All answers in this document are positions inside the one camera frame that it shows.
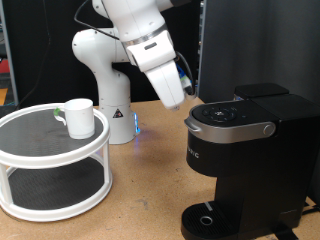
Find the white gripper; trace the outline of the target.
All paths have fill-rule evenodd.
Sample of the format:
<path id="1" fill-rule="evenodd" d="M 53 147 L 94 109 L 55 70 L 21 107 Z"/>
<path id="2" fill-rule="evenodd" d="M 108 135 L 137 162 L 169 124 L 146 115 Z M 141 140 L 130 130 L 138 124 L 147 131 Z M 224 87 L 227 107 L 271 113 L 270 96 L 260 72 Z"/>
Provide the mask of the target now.
<path id="1" fill-rule="evenodd" d="M 146 72 L 146 76 L 164 107 L 178 111 L 185 97 L 175 62 L 169 61 L 151 69 Z"/>

